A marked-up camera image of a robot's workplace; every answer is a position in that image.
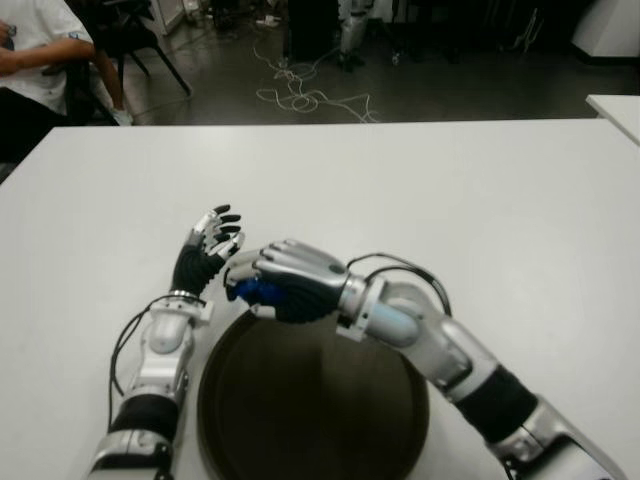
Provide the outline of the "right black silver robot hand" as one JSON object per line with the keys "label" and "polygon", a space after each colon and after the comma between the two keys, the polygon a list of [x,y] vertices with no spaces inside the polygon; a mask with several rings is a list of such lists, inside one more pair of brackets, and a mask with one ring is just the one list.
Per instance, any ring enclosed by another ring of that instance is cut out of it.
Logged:
{"label": "right black silver robot hand", "polygon": [[228,299],[244,300],[260,318],[305,324],[339,308],[349,277],[337,258],[286,239],[232,259],[223,284]]}

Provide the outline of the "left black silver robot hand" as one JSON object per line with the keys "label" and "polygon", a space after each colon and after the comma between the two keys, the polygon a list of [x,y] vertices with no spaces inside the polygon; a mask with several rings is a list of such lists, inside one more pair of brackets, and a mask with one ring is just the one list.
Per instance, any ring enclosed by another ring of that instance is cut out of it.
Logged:
{"label": "left black silver robot hand", "polygon": [[239,252],[245,234],[241,216],[223,204],[207,210],[189,230],[171,278],[170,292],[199,298],[206,286]]}

